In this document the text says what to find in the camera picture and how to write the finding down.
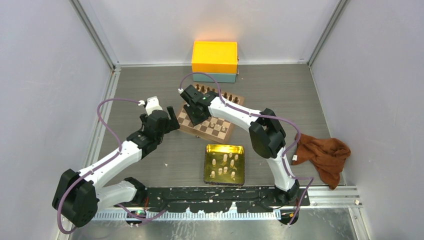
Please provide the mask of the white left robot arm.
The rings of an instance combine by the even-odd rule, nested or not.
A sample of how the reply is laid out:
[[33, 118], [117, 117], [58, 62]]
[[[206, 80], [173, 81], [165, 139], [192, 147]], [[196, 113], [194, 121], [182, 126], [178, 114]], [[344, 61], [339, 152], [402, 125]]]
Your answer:
[[79, 171], [68, 169], [61, 175], [52, 201], [58, 220], [65, 217], [75, 227], [81, 228], [98, 211], [118, 204], [138, 207], [146, 202], [145, 185], [133, 177], [114, 185], [106, 184], [156, 150], [164, 135], [179, 129], [180, 125], [172, 106], [166, 110], [155, 109], [149, 114], [144, 113], [140, 119], [141, 129], [130, 134], [109, 155]]

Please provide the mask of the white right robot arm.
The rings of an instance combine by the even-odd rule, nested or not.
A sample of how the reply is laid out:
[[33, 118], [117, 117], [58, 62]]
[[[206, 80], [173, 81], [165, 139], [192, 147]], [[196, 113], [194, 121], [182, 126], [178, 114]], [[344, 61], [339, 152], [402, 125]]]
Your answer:
[[288, 163], [286, 133], [271, 109], [259, 111], [246, 108], [223, 98], [220, 92], [202, 93], [193, 85], [179, 88], [178, 92], [186, 103], [183, 108], [193, 125], [215, 117], [247, 131], [253, 150], [266, 159], [271, 169], [279, 202], [288, 206], [297, 199], [300, 184]]

